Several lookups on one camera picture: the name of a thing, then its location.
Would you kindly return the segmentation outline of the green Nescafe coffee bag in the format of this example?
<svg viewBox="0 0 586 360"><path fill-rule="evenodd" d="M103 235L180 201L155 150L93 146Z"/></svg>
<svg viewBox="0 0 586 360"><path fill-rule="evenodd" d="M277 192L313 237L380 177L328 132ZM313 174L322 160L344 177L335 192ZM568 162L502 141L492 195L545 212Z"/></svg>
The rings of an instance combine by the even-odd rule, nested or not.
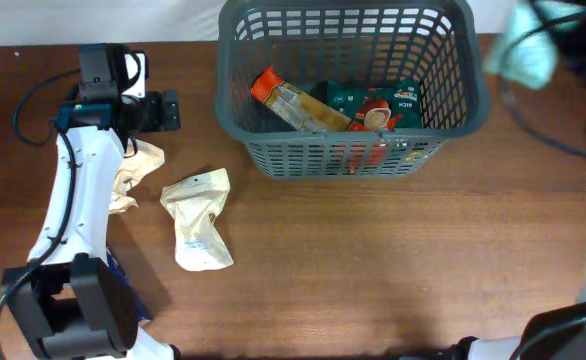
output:
<svg viewBox="0 0 586 360"><path fill-rule="evenodd" d="M412 79L390 87L345 87L329 81L326 104L349 117L348 132L422 128L420 85Z"/></svg>

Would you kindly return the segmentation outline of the brown paper pouch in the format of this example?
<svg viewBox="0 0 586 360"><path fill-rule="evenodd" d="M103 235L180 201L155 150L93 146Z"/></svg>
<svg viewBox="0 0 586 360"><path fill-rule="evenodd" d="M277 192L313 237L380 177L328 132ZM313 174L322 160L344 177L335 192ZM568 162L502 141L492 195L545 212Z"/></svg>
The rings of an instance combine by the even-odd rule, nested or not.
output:
<svg viewBox="0 0 586 360"><path fill-rule="evenodd" d="M125 158L116 173L109 213L120 214L131 207L137 207L137 200L129 196L128 192L164 163L165 154L161 148L144 141L138 141L137 153Z"/></svg>

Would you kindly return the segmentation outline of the orange spaghetti pasta pack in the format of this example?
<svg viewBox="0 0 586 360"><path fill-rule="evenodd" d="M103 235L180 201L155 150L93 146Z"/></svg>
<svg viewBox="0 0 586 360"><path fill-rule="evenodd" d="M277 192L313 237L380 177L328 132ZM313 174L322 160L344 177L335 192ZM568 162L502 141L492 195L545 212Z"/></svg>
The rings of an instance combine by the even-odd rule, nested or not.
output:
<svg viewBox="0 0 586 360"><path fill-rule="evenodd" d="M257 167L277 178L370 176L379 156L363 126L265 69L250 88L245 145Z"/></svg>

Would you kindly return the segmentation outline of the grey plastic laundry basket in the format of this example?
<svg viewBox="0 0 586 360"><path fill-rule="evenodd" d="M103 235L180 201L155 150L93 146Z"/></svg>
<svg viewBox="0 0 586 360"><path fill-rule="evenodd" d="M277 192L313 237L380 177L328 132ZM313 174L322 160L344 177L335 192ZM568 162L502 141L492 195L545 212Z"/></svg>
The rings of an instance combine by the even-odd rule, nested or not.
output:
<svg viewBox="0 0 586 360"><path fill-rule="evenodd" d="M487 118L465 0L229 1L218 24L217 119L268 176L404 176ZM352 127L293 127L252 95L265 71Z"/></svg>

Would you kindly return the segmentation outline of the beige paper pouch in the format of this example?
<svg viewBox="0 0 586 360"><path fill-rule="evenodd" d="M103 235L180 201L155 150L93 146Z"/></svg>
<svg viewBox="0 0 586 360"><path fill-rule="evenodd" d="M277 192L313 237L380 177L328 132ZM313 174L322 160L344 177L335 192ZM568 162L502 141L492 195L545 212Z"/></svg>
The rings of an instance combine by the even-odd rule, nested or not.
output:
<svg viewBox="0 0 586 360"><path fill-rule="evenodd" d="M221 270L234 260L214 226L230 192L225 168L164 187L160 202L174 219L175 260L186 271Z"/></svg>

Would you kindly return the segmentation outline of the Kleenex tissue multipack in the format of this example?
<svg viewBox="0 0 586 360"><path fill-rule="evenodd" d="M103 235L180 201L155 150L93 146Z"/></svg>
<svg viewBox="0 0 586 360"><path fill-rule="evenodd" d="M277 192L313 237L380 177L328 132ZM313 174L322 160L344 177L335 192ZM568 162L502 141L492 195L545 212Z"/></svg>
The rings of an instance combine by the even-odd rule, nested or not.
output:
<svg viewBox="0 0 586 360"><path fill-rule="evenodd" d="M126 285L126 287L132 293L134 303L138 313L138 325L144 328L152 321L152 316L147 308L147 306L142 302L139 294L134 289L132 284L129 281L128 275L125 272L124 268L120 264L116 254L112 250L109 244L106 244L106 256L107 256L107 264L112 273L116 275L116 277Z"/></svg>

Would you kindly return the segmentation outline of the small pale green packet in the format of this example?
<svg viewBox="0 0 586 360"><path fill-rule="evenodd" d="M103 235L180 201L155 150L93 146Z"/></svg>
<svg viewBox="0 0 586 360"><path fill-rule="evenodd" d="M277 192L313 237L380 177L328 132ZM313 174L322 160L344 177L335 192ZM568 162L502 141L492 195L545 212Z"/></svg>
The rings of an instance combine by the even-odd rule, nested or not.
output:
<svg viewBox="0 0 586 360"><path fill-rule="evenodd" d="M539 90L552 78L558 62L557 50L546 33L538 33L524 40L507 57L506 68L500 69L507 48L519 37L541 25L531 5L519 1L512 8L504 32L495 41L484 59L484 71L519 82Z"/></svg>

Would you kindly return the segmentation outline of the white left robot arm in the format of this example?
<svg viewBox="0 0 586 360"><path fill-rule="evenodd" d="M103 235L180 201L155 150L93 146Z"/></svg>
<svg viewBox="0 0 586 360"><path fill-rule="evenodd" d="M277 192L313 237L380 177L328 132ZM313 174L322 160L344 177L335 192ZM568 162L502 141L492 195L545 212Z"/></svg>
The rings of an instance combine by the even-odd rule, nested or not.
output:
<svg viewBox="0 0 586 360"><path fill-rule="evenodd" d="M177 94L146 91L146 54L124 44L83 45L79 58L81 79L52 120L57 168L45 221L26 265L3 273L0 315L10 310L39 359L178 359L141 328L139 297L107 244L125 154L140 133L179 129Z"/></svg>

